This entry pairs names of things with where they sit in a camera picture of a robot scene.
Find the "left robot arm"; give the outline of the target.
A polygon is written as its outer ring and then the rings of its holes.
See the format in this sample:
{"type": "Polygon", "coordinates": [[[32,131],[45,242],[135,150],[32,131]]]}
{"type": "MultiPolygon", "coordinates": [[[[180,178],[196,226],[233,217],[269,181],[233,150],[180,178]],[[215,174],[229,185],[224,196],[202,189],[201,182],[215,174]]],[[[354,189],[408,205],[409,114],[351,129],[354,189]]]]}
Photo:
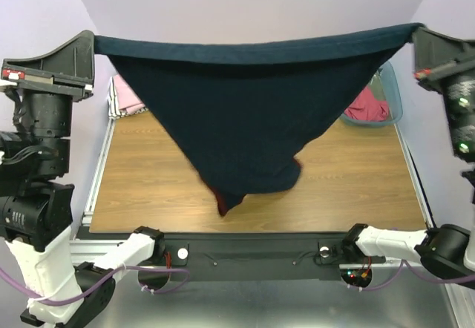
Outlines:
{"type": "Polygon", "coordinates": [[[34,327],[85,327],[129,269],[166,257],[164,235],[139,227],[92,262],[71,258],[67,174],[73,104],[91,97],[94,35],[86,30],[30,59],[5,59],[1,91],[14,104],[14,131],[1,133],[1,236],[29,297],[21,320],[34,327]]]}

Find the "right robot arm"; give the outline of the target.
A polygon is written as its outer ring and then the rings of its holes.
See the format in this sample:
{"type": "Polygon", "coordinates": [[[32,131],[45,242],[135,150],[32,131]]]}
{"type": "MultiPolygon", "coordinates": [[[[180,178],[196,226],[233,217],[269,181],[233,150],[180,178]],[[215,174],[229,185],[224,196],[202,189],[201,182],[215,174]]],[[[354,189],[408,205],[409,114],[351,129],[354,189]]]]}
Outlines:
{"type": "MultiPolygon", "coordinates": [[[[412,35],[414,76],[419,86],[441,94],[453,155],[474,162],[474,41],[420,27],[412,35]]],[[[372,257],[420,263],[438,283],[474,288],[474,231],[444,224],[402,232],[355,224],[341,244],[349,262],[372,257]]]]}

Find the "navy jersey tank top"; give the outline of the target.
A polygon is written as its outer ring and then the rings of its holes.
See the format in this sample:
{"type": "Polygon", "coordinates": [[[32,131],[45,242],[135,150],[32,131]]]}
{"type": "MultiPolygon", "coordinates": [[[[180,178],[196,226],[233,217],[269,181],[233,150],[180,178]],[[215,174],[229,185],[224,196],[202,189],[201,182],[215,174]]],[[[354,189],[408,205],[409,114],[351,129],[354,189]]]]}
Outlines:
{"type": "Polygon", "coordinates": [[[301,173],[296,154],[417,28],[246,45],[96,36],[94,50],[176,142],[225,215],[249,194],[291,189],[301,173]]]}

